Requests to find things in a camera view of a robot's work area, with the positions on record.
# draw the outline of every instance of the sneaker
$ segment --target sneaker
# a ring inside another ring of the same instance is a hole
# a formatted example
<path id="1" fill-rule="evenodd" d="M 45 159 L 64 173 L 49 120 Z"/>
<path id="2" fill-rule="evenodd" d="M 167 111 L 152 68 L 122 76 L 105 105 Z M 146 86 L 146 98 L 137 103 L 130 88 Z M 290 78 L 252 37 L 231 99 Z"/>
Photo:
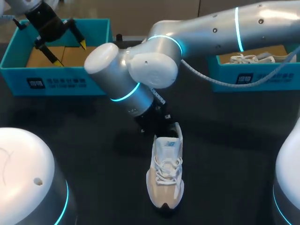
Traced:
<path id="1" fill-rule="evenodd" d="M 274 63 L 275 59 L 273 56 L 269 55 L 266 57 L 260 57 L 255 55 L 246 55 L 239 53 L 239 55 L 235 55 L 230 57 L 230 62 L 227 64 L 253 64 L 253 63 Z"/>
<path id="2" fill-rule="evenodd" d="M 178 137 L 154 137 L 150 169 L 146 184 L 152 203 L 162 210 L 173 210 L 180 203 L 184 182 L 182 177 L 183 138 L 178 123 L 174 123 Z"/>
<path id="3" fill-rule="evenodd" d="M 265 52 L 259 55 L 246 55 L 239 53 L 238 56 L 230 57 L 230 62 L 227 64 L 245 64 L 245 63 L 281 63 L 283 62 L 288 55 L 286 56 L 276 56 L 271 53 Z M 297 56 L 295 55 L 290 62 L 297 62 Z"/>

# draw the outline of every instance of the teal box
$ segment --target teal box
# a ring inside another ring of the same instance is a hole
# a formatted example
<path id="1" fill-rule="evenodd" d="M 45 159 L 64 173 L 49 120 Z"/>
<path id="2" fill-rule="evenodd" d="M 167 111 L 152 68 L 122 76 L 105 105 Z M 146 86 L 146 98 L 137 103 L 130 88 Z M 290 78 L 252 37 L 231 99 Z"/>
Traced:
<path id="1" fill-rule="evenodd" d="M 112 42 L 109 19 L 75 19 L 87 46 Z M 98 96 L 105 93 L 89 78 L 83 67 L 26 68 L 38 32 L 29 25 L 16 29 L 0 64 L 0 72 L 14 96 Z M 68 30 L 47 46 L 80 46 Z"/>
<path id="2" fill-rule="evenodd" d="M 298 45 L 285 46 L 287 53 L 291 53 Z M 258 86 L 250 88 L 230 88 L 212 83 L 214 92 L 234 91 L 263 91 L 263 90 L 300 90 L 300 54 L 297 54 L 297 62 L 288 63 L 271 79 Z M 225 83 L 243 84 L 254 83 L 274 69 L 280 63 L 270 64 L 221 64 L 218 56 L 207 57 L 210 77 Z"/>

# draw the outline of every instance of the robotic arm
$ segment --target robotic arm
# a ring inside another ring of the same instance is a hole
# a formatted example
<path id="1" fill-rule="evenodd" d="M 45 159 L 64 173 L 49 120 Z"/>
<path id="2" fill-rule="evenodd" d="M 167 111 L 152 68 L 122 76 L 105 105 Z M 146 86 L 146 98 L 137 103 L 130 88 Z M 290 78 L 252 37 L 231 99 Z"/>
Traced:
<path id="1" fill-rule="evenodd" d="M 99 46 L 87 57 L 84 68 L 142 130 L 171 136 L 169 125 L 174 121 L 153 88 L 172 85 L 180 63 L 189 66 L 183 59 L 299 41 L 300 0 L 267 1 L 187 21 L 160 21 L 140 45 L 128 49 L 113 43 Z"/>
<path id="2" fill-rule="evenodd" d="M 32 26 L 38 31 L 39 36 L 34 43 L 35 47 L 42 51 L 52 64 L 59 67 L 63 66 L 56 56 L 47 48 L 46 43 L 60 39 L 68 29 L 73 33 L 81 47 L 86 50 L 84 36 L 77 29 L 75 21 L 73 19 L 62 21 L 56 15 L 52 7 L 44 0 L 5 1 L 16 15 L 25 15 Z M 3 11 L 4 0 L 0 0 L 0 19 L 3 15 Z M 20 24 L 16 19 L 13 20 L 19 29 L 23 30 L 27 27 L 27 24 Z"/>

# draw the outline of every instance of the black table surface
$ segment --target black table surface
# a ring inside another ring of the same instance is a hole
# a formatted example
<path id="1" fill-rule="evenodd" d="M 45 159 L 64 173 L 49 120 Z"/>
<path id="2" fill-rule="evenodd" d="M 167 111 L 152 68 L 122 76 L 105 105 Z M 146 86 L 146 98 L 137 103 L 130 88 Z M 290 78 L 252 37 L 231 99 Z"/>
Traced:
<path id="1" fill-rule="evenodd" d="M 0 45 L 0 58 L 7 45 Z M 204 59 L 190 64 L 207 74 Z M 15 98 L 0 79 L 0 127 L 51 148 L 73 190 L 79 224 L 270 225 L 277 153 L 298 117 L 299 91 L 213 93 L 184 67 L 159 92 L 184 137 L 180 209 L 157 214 L 146 172 L 153 137 L 105 96 Z"/>

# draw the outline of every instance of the blue led ring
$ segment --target blue led ring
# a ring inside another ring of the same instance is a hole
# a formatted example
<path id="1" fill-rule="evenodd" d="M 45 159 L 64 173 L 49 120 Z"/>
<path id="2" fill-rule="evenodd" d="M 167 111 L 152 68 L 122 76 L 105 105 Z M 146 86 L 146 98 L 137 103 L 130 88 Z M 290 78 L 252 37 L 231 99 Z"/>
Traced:
<path id="1" fill-rule="evenodd" d="M 278 205 L 277 205 L 277 202 L 276 202 L 276 199 L 275 199 L 275 194 L 274 194 L 274 186 L 273 186 L 273 197 L 274 197 L 274 202 L 275 202 L 275 205 L 277 207 L 277 210 L 279 211 L 279 213 L 281 214 L 282 218 L 289 224 L 289 225 L 292 225 L 288 220 L 287 218 L 285 218 L 285 216 L 283 215 L 283 213 L 280 211 Z"/>
<path id="2" fill-rule="evenodd" d="M 121 97 L 121 98 L 118 98 L 118 99 L 111 99 L 111 100 L 114 101 L 114 102 L 122 101 L 122 100 L 128 98 L 129 96 L 131 96 L 137 90 L 137 88 L 139 86 L 140 86 L 140 83 L 137 83 L 136 87 L 131 92 L 129 92 L 129 94 L 125 95 L 124 97 Z"/>
<path id="3" fill-rule="evenodd" d="M 182 47 L 180 46 L 180 44 L 178 43 L 178 41 L 176 41 L 174 38 L 172 38 L 170 36 L 167 36 L 167 35 L 155 35 L 155 36 L 150 37 L 148 40 L 151 40 L 153 38 L 167 38 L 167 39 L 172 40 L 173 42 L 175 42 L 175 44 L 178 45 L 178 47 L 179 47 L 179 49 L 181 51 L 181 56 L 183 55 Z"/>
<path id="4" fill-rule="evenodd" d="M 238 38 L 239 48 L 240 52 L 243 52 L 243 46 L 242 41 L 240 39 L 240 27 L 239 27 L 239 7 L 235 8 L 235 15 L 234 15 L 234 21 L 235 21 L 235 29 L 236 29 L 236 36 Z"/>
<path id="5" fill-rule="evenodd" d="M 61 221 L 61 219 L 62 219 L 62 217 L 64 216 L 65 211 L 66 211 L 66 209 L 67 209 L 67 205 L 68 205 L 68 201 L 69 201 L 69 187 L 68 187 L 67 181 L 66 181 L 66 184 L 67 184 L 67 198 L 66 198 L 65 206 L 64 206 L 64 209 L 63 209 L 62 212 L 61 212 L 60 217 L 58 218 L 58 220 L 56 221 L 56 223 L 55 223 L 54 225 L 58 225 L 58 224 L 59 224 L 59 222 Z"/>

